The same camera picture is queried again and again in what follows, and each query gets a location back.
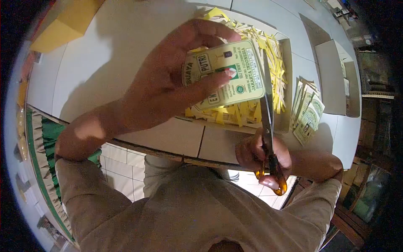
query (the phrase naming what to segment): yellow box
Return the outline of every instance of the yellow box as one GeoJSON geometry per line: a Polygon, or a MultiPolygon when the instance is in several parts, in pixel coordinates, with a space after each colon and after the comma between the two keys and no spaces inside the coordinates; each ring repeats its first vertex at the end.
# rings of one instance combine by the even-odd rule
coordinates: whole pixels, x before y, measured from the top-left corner
{"type": "Polygon", "coordinates": [[[104,0],[57,1],[41,21],[31,50],[47,53],[82,37],[104,0]]]}

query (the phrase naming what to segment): product label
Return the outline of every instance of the product label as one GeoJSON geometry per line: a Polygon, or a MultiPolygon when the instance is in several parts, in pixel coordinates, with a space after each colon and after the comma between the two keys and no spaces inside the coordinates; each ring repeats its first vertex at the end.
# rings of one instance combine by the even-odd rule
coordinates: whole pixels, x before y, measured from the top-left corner
{"type": "Polygon", "coordinates": [[[261,66],[249,40],[187,55],[182,69],[182,83],[187,87],[209,74],[223,71],[231,76],[229,84],[197,103],[197,109],[259,99],[264,95],[261,66]]]}

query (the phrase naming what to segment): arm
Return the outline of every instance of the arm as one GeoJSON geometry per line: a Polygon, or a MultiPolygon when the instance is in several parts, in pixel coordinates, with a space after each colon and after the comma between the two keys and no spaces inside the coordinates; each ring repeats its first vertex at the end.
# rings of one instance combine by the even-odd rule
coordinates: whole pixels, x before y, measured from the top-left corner
{"type": "MultiPolygon", "coordinates": [[[[237,144],[235,154],[239,164],[251,171],[257,171],[260,161],[265,159],[262,148],[262,132],[260,128],[252,137],[248,137],[237,144]]],[[[319,151],[293,151],[279,138],[273,138],[274,153],[277,155],[280,166],[286,179],[290,175],[303,177],[314,182],[324,182],[327,179],[337,179],[343,182],[343,164],[334,155],[319,151]]],[[[265,175],[259,183],[272,189],[277,189],[278,184],[271,175],[265,175]]]]}
{"type": "Polygon", "coordinates": [[[60,134],[56,158],[84,160],[113,137],[157,126],[226,85],[225,72],[189,87],[181,83],[186,53],[223,44],[218,37],[229,42],[241,39],[222,24],[200,19],[176,28],[147,56],[124,97],[79,116],[60,134]]]}
{"type": "Polygon", "coordinates": [[[337,179],[343,183],[343,164],[335,155],[318,151],[294,151],[291,156],[291,175],[313,182],[337,179]]]}
{"type": "Polygon", "coordinates": [[[225,72],[209,75],[189,87],[181,83],[187,51],[218,46],[223,43],[218,37],[230,42],[241,39],[220,23],[199,19],[184,23],[150,52],[121,99],[79,116],[59,135],[56,173],[81,249],[86,250],[86,241],[91,239],[85,238],[93,230],[131,205],[86,158],[111,138],[161,124],[226,85],[230,77],[225,72]]]}

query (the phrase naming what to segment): white table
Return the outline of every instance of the white table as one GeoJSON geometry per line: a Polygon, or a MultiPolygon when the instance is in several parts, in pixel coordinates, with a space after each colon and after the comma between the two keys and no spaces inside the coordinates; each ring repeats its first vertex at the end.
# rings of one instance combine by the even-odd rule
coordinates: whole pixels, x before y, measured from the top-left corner
{"type": "MultiPolygon", "coordinates": [[[[228,0],[203,2],[227,9],[231,6],[228,0]]],[[[171,30],[193,17],[195,5],[179,1],[105,1],[83,37],[69,42],[65,49],[44,55],[43,64],[34,67],[33,76],[37,77],[29,84],[28,103],[71,122],[82,113],[121,97],[151,49],[171,30]],[[52,99],[41,99],[41,92],[52,99]]],[[[316,10],[303,0],[234,0],[232,4],[233,11],[274,26],[290,37],[293,93],[296,77],[320,82],[316,57],[299,13],[316,22],[355,59],[343,28],[320,3],[315,3],[315,7],[316,10]]],[[[342,160],[345,169],[350,168],[360,121],[360,117],[324,114],[315,138],[305,149],[330,151],[342,160]]],[[[234,146],[245,136],[171,119],[153,129],[118,139],[179,155],[236,164],[234,146]]],[[[291,149],[302,148],[291,132],[282,137],[291,149]]]]}

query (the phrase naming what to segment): tile floor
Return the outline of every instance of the tile floor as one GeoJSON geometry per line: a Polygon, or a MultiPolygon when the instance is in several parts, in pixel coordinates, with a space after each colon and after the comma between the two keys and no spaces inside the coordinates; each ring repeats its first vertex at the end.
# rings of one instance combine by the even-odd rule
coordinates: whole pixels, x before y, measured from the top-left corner
{"type": "MultiPolygon", "coordinates": [[[[107,182],[132,202],[144,198],[144,156],[144,153],[128,150],[114,144],[106,143],[102,146],[100,162],[107,182]]],[[[240,171],[239,181],[235,184],[258,196],[270,207],[280,209],[295,180],[296,177],[294,176],[288,178],[289,190],[283,196],[277,196],[271,189],[260,185],[252,172],[240,171]]]]}

